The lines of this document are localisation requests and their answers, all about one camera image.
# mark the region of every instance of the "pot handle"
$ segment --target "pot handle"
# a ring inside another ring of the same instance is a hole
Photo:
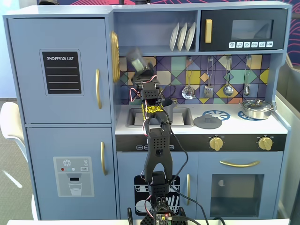
[[[171,98],[171,100],[172,100],[173,103],[176,105],[175,107],[177,107],[177,105],[178,105],[178,100],[177,100],[176,98],[174,98],[174,97]]]
[[[273,110],[277,110],[277,103],[275,102],[275,104],[273,105]]]

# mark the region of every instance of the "oven window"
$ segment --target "oven window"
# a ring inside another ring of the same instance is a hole
[[[271,39],[273,20],[234,20],[232,40]]]
[[[258,217],[263,192],[262,174],[213,174],[211,217]]]

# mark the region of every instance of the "toy kitchen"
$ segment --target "toy kitchen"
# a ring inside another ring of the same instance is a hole
[[[151,65],[180,142],[170,137],[174,175],[185,162],[181,146],[189,156],[173,187],[208,218],[276,218],[290,126],[275,93],[291,9],[252,1],[31,6],[5,15],[38,218],[153,211],[133,49]],[[176,191],[166,200],[174,213],[204,218]]]

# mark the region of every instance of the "hanging ladle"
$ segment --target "hanging ladle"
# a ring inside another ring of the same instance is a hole
[[[229,67],[229,73],[227,73],[227,68],[228,68],[228,63],[230,62],[230,67]],[[226,63],[226,85],[223,88],[223,92],[227,96],[231,96],[233,94],[233,87],[229,84],[229,78],[231,74],[231,64],[232,64],[232,57],[227,56],[227,63]]]
[[[192,68],[193,67],[193,60],[192,60],[192,58],[189,58],[188,61],[192,61],[192,65],[191,65],[191,68]],[[193,69],[191,69],[191,73],[189,75],[188,75],[188,71],[187,71],[188,86],[185,87],[182,90],[182,96],[185,99],[188,99],[188,100],[191,100],[191,99],[195,98],[195,89],[190,86],[190,78],[191,78],[191,75],[192,75],[192,70]]]
[[[250,69],[249,69],[249,72],[247,73],[247,64],[248,64],[248,60],[250,61]],[[248,77],[249,77],[249,74],[251,72],[251,66],[252,66],[252,57],[251,55],[247,56],[247,59],[246,59],[246,66],[245,66],[245,86],[244,86],[244,95],[248,96],[250,95],[250,86],[248,84]]]

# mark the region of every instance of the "white plate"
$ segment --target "white plate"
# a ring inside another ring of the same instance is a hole
[[[187,51],[189,51],[189,49],[191,48],[191,45],[192,45],[192,42],[194,39],[194,35],[195,35],[195,30],[196,30],[196,23],[194,22],[193,25],[191,26],[191,28],[187,32],[187,39],[186,39]]]
[[[170,39],[170,49],[171,49],[171,51],[173,51],[173,49],[175,47],[178,31],[179,31],[179,23],[177,23],[177,25],[174,28],[174,30],[172,32],[172,35],[171,35],[171,39]]]
[[[186,33],[187,33],[187,26],[188,26],[188,24],[185,23],[179,34],[179,38],[178,38],[178,42],[177,42],[177,47],[178,47],[179,51],[181,51],[181,49],[183,47],[184,39],[185,39]]]

